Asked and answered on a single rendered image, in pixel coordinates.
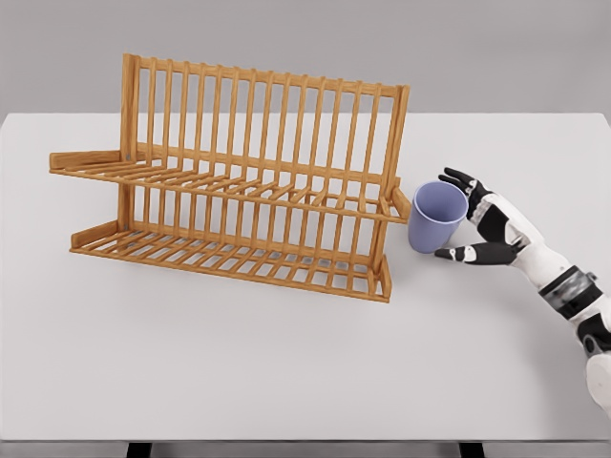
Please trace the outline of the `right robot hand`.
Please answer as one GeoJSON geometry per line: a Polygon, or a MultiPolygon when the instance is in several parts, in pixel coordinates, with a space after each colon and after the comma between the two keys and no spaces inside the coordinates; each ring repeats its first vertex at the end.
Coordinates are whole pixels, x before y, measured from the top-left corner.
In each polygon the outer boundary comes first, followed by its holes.
{"type": "Polygon", "coordinates": [[[503,196],[488,190],[481,181],[446,167],[442,181],[458,187],[468,198],[467,220],[484,242],[457,248],[440,248],[434,255],[479,265],[509,265],[527,245],[543,241],[538,229],[503,196]]]}

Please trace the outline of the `lavender plastic cup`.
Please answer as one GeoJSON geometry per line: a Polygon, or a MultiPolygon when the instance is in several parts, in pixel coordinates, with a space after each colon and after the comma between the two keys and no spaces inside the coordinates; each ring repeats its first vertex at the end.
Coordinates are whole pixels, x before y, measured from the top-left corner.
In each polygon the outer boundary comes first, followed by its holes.
{"type": "Polygon", "coordinates": [[[411,247],[424,254],[433,253],[447,243],[468,210],[465,194],[444,181],[420,185],[413,196],[408,223],[411,247]]]}

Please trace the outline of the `two-tier wooden dish rack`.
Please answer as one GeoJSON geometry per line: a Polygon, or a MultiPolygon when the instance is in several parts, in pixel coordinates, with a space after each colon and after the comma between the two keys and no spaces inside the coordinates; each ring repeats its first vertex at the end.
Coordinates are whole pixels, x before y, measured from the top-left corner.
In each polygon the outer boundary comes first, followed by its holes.
{"type": "Polygon", "coordinates": [[[75,253],[387,302],[406,85],[127,54],[120,146],[50,170],[114,182],[75,253]]]}

